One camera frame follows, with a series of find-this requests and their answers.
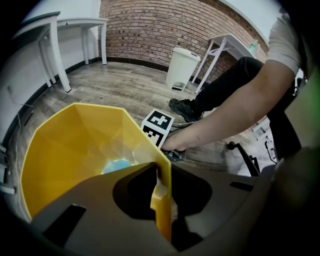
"water bottle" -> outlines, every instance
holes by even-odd
[[[256,52],[257,45],[258,45],[258,40],[256,39],[250,44],[250,47],[249,47],[250,53],[254,54]]]

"yellow bin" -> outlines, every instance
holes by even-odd
[[[101,175],[109,161],[121,159],[132,165],[156,162],[167,193],[152,197],[152,208],[156,226],[170,240],[171,163],[119,107],[74,103],[37,128],[21,175],[30,217],[78,183]]]

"white wall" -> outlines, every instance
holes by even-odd
[[[272,25],[277,20],[280,4],[275,0],[220,0],[245,18],[266,43]]]
[[[58,19],[74,17],[99,17],[101,0],[43,0],[25,18],[60,11]],[[79,27],[58,31],[59,49],[62,64],[65,69],[84,60]],[[99,56],[98,29],[92,28],[89,33],[89,58]],[[5,63],[0,73],[0,142],[21,109],[9,96],[8,86],[12,91],[11,97],[18,104],[25,103],[43,84],[38,63],[35,44],[31,43],[15,52]]]

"black shoe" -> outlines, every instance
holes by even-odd
[[[183,116],[187,123],[199,121],[201,118],[201,115],[193,112],[189,99],[177,100],[176,98],[172,98],[169,101],[169,107],[178,115]]]

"brick wall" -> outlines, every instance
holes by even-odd
[[[100,17],[109,19],[107,57],[169,66],[173,48],[181,47],[202,60],[209,38],[226,33],[234,34],[248,47],[258,39],[261,47],[256,57],[263,62],[268,51],[255,29],[218,0],[101,0]],[[212,59],[212,56],[207,58],[198,78],[203,78]],[[223,52],[207,82],[215,80],[235,62],[229,53]]]

